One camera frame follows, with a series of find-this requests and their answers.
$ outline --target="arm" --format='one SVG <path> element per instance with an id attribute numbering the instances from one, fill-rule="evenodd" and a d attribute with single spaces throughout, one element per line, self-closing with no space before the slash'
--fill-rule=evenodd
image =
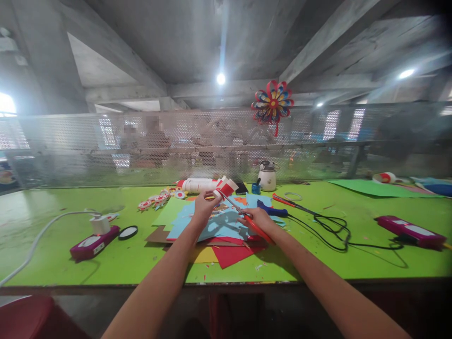
<path id="1" fill-rule="evenodd" d="M 259 208 L 244 210 L 282 249 L 343 336 L 354 338 L 410 338 L 386 313 L 312 255 Z"/>
<path id="2" fill-rule="evenodd" d="M 103 339 L 157 337 L 165 315 L 184 284 L 190 253 L 206 227 L 211 212 L 219 203 L 220 198 L 205 200 L 208 196 L 212 196 L 211 192 L 203 192 L 198 196 L 192 220 L 132 292 L 108 326 Z"/>

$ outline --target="mesh fence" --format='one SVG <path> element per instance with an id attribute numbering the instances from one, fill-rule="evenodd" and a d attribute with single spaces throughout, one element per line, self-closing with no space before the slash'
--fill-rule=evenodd
<path id="1" fill-rule="evenodd" d="M 187 177 L 257 178 L 262 160 L 280 182 L 449 175 L 452 105 L 296 108 L 275 126 L 253 112 L 132 112 L 0 118 L 0 157 L 22 187 L 167 185 Z"/>

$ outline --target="white thermos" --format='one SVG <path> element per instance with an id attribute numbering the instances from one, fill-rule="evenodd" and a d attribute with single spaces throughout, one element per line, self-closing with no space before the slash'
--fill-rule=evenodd
<path id="1" fill-rule="evenodd" d="M 278 164 L 264 160 L 259 167 L 260 186 L 262 191 L 271 192 L 276 189 L 276 169 Z"/>

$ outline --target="concrete ceiling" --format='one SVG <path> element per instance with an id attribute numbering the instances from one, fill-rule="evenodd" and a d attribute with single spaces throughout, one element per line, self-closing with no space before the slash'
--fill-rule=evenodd
<path id="1" fill-rule="evenodd" d="M 270 79 L 288 81 L 296 105 L 340 103 L 404 67 L 452 64 L 444 20 L 421 0 L 61 2 L 87 100 L 126 109 L 159 110 L 162 97 L 184 109 L 249 107 Z"/>
<path id="2" fill-rule="evenodd" d="M 85 88 L 137 85 L 138 81 L 68 33 L 81 84 Z"/>
<path id="3" fill-rule="evenodd" d="M 229 81 L 278 77 L 343 0 L 229 1 Z M 223 0 L 87 0 L 170 84 L 214 81 L 220 65 Z"/>

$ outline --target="green paper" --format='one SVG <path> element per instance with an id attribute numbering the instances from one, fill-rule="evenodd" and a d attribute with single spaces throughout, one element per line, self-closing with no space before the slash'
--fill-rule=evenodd
<path id="1" fill-rule="evenodd" d="M 410 192 L 402 187 L 397 187 L 391 184 L 379 184 L 372 180 L 328 180 L 328 182 L 351 189 L 353 191 L 381 197 L 443 198 L 442 195 Z"/>
<path id="2" fill-rule="evenodd" d="M 171 224 L 178 216 L 178 213 L 184 206 L 190 205 L 192 202 L 171 197 L 168 203 L 161 208 L 160 215 L 153 221 L 153 225 L 165 225 L 165 231 L 171 231 L 173 225 Z"/>

